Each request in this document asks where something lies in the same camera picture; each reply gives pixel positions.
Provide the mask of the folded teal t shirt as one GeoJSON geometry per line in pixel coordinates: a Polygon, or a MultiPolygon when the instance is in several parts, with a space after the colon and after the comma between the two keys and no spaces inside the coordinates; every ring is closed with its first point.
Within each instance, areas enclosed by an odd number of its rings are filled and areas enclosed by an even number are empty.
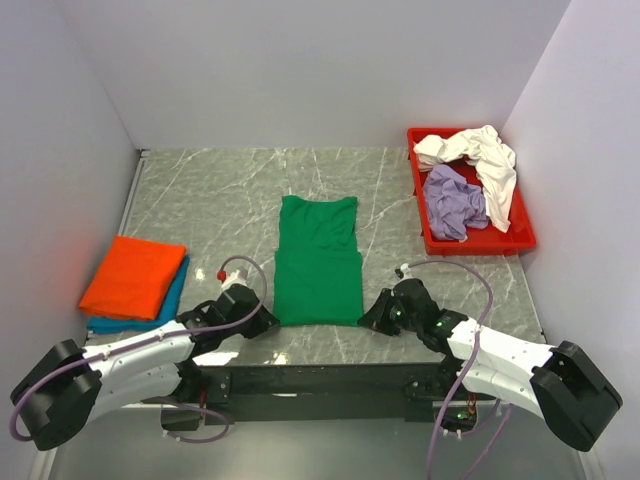
{"type": "Polygon", "coordinates": [[[154,320],[116,320],[106,317],[91,317],[87,326],[88,332],[95,335],[117,334],[129,331],[146,332],[174,320],[177,315],[189,263],[190,257],[186,255],[167,290],[161,308],[154,320]]]}

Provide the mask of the white t shirt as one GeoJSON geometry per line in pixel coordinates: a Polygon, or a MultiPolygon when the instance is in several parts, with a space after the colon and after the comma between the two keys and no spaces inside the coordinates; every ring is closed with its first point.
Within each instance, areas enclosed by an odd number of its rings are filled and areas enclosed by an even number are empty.
{"type": "Polygon", "coordinates": [[[417,155],[419,169],[425,172],[465,157],[481,183],[488,219],[501,233],[509,230],[517,184],[516,154],[501,140],[493,126],[464,129],[448,138],[428,134],[415,144],[413,152],[417,155]]]}

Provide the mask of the red plastic bin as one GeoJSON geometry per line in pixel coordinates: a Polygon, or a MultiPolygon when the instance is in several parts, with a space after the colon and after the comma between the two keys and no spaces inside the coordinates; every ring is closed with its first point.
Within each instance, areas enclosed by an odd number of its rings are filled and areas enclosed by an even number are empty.
{"type": "Polygon", "coordinates": [[[464,242],[440,241],[432,235],[428,206],[423,192],[423,185],[429,174],[419,169],[418,156],[414,152],[414,147],[428,135],[449,138],[460,131],[462,128],[441,127],[410,127],[407,130],[408,160],[412,170],[414,196],[418,205],[421,236],[426,253],[437,256],[512,256],[532,250],[536,246],[534,228],[519,187],[514,190],[509,214],[511,224],[506,233],[489,224],[484,229],[468,229],[467,239],[464,242]]]}

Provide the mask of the green t shirt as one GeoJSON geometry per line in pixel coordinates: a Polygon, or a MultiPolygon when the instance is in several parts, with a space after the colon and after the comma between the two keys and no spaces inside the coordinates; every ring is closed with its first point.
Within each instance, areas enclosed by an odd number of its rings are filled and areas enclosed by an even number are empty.
{"type": "Polygon", "coordinates": [[[275,252],[274,310],[283,326],[355,327],[363,316],[358,199],[282,198],[275,252]]]}

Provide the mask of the lilac t shirt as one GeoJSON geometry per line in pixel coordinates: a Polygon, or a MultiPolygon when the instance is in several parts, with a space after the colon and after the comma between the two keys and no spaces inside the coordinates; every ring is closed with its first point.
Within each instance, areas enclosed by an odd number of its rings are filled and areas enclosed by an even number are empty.
{"type": "Polygon", "coordinates": [[[432,236],[439,241],[467,240],[467,230],[489,224],[482,188],[469,184],[451,167],[440,164],[429,173],[423,194],[432,236]]]}

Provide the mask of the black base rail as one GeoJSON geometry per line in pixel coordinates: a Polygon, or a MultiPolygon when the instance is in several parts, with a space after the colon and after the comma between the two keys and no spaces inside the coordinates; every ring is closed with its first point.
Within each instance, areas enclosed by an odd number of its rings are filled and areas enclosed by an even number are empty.
{"type": "Polygon", "coordinates": [[[233,421],[399,418],[432,422],[456,379],[449,360],[414,364],[186,367],[167,397],[233,421]]]}

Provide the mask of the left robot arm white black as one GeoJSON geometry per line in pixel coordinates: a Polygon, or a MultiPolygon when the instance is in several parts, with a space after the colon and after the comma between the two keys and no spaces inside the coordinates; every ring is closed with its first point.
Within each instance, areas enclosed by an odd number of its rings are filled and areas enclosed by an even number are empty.
{"type": "Polygon", "coordinates": [[[217,299],[134,337],[90,347],[60,342],[11,393],[10,434],[47,451],[89,422],[140,401],[200,412],[199,402],[228,388],[225,377],[210,377],[196,358],[234,335],[252,339],[279,324],[251,288],[234,284],[217,299]]]}

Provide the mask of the folded orange t shirt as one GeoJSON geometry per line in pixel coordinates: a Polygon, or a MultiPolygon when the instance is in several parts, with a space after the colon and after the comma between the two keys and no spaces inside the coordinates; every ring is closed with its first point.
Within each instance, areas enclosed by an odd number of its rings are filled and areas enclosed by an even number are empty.
{"type": "Polygon", "coordinates": [[[182,245],[115,237],[79,302],[80,311],[119,321],[155,319],[186,254],[182,245]]]}

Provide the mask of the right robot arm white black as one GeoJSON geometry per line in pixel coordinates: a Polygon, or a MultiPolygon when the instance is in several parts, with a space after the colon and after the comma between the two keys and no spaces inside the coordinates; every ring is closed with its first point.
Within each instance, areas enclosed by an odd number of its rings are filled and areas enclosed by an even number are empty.
{"type": "Polygon", "coordinates": [[[623,405],[611,382],[577,344],[532,343],[441,308],[423,282],[404,279],[381,291],[359,326],[388,336],[407,330],[443,354],[427,393],[445,396],[459,381],[542,418],[566,445],[589,451],[623,405]]]}

